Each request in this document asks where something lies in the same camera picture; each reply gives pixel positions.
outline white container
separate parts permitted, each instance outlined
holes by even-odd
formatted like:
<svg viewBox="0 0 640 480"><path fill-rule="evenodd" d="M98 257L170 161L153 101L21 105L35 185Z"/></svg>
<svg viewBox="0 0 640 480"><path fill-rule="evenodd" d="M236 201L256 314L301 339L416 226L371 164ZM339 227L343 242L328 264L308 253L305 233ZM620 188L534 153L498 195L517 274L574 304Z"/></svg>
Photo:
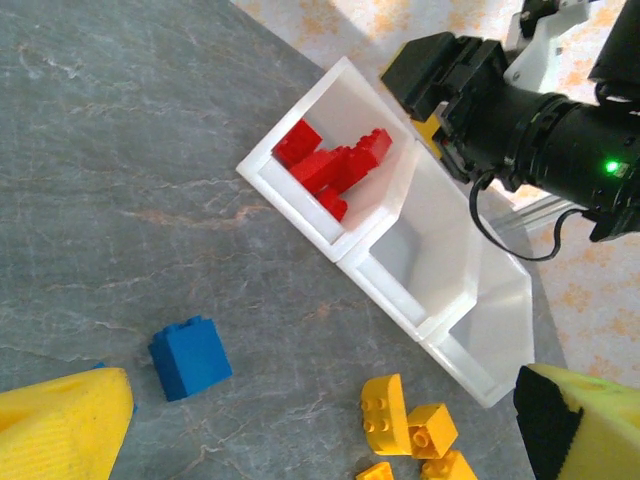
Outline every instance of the white container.
<svg viewBox="0 0 640 480"><path fill-rule="evenodd" d="M344 198L349 210L336 221L271 154L303 118L324 139L321 148L355 145L374 128L387 130L393 144L384 162ZM413 135L346 58L340 60L238 165L238 172L332 262L340 260L374 228L398 218L412 170L406 157Z"/></svg>
<svg viewBox="0 0 640 480"><path fill-rule="evenodd" d="M488 408L511 391L519 367L534 361L532 316L531 277L483 238L475 307L420 344Z"/></svg>
<svg viewBox="0 0 640 480"><path fill-rule="evenodd" d="M301 118L326 148L355 145L374 128L393 140L345 195L341 223L271 154ZM533 362L529 275L484 240L464 195L346 58L237 170L483 406Z"/></svg>

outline red lego brick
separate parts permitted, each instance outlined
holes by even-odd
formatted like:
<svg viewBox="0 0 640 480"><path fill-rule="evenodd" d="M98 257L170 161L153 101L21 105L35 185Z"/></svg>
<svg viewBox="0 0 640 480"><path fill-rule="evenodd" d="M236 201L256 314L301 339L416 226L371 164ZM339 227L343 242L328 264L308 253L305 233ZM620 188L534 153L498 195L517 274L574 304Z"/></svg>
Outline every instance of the red lego brick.
<svg viewBox="0 0 640 480"><path fill-rule="evenodd" d="M367 176L376 168L391 147L391 137L386 130L376 128L369 135L362 137L355 148L348 151L342 161L342 168L331 187L342 194Z"/></svg>
<svg viewBox="0 0 640 480"><path fill-rule="evenodd" d="M311 155L322 143L322 137L301 119L273 148L273 156L291 168Z"/></svg>
<svg viewBox="0 0 640 480"><path fill-rule="evenodd" d="M316 195L316 199L320 202L320 205L326 208L339 222L342 221L344 215L347 213L347 209L349 208L347 202L340 198L338 192L331 187L327 187L322 190L318 195Z"/></svg>
<svg viewBox="0 0 640 480"><path fill-rule="evenodd" d="M318 150L289 169L289 173L313 195L333 182L341 170L344 148Z"/></svg>
<svg viewBox="0 0 640 480"><path fill-rule="evenodd" d="M375 162L376 165L380 165L392 143L391 137L384 128L376 128L369 135L365 135L358 141L355 150L363 156L370 156L371 158L368 159L368 162Z"/></svg>

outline yellow sponge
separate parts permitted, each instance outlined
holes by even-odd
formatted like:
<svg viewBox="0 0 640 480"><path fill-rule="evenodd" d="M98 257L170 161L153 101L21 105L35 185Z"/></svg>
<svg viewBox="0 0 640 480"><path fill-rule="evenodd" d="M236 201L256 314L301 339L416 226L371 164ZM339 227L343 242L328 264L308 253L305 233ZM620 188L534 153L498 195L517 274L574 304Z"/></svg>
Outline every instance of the yellow sponge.
<svg viewBox="0 0 640 480"><path fill-rule="evenodd" d="M0 394L0 480L107 480L133 395L100 368Z"/></svg>
<svg viewBox="0 0 640 480"><path fill-rule="evenodd" d="M556 390L547 390L540 378L532 376L534 372L555 385ZM562 409L549 416L551 405L555 405L550 394L555 391L561 395ZM541 406L544 415L534 416L535 412L525 409L529 405L523 397ZM527 453L534 471L547 469L547 459L551 451L540 446L552 445L549 436L543 443L536 442L537 437L530 433L530 424L537 420L551 418L555 424L547 425L549 432L556 436L565 425L563 420L573 416L577 423L573 430L568 451L562 451L562 464L555 478L573 480L586 478L606 478L607 480L629 480L640 474L640 390L607 382L595 377L581 375L563 368L544 364L531 364L523 367L516 387L516 408L518 423L523 433Z"/></svg>

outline blue lego brick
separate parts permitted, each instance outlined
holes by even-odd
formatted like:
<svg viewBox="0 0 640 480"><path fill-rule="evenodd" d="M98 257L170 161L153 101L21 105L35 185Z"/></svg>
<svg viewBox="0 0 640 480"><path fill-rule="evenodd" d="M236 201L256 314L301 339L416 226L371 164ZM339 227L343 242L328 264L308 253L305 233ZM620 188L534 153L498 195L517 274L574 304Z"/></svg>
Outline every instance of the blue lego brick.
<svg viewBox="0 0 640 480"><path fill-rule="evenodd" d="M107 368L107 366L105 365L104 362L98 362L93 367L91 367L91 370L95 370L96 368ZM137 411L138 411L138 404L134 403L133 404L133 414L135 415Z"/></svg>
<svg viewBox="0 0 640 480"><path fill-rule="evenodd" d="M213 320L201 316L156 333L149 352L169 402L195 395L233 374Z"/></svg>

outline table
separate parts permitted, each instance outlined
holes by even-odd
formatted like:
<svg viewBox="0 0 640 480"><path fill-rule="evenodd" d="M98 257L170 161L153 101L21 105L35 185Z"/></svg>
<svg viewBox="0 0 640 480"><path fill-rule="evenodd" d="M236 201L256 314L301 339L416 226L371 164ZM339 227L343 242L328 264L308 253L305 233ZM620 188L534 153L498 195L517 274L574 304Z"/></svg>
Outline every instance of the table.
<svg viewBox="0 0 640 480"><path fill-rule="evenodd" d="M317 67L227 2L5 0L0 32L0 391L125 368L114 480L336 479L380 460L360 390L399 372L479 478L532 478L511 398L481 409L235 173ZM538 358L562 364L532 275ZM147 345L197 314L234 376L167 403Z"/></svg>

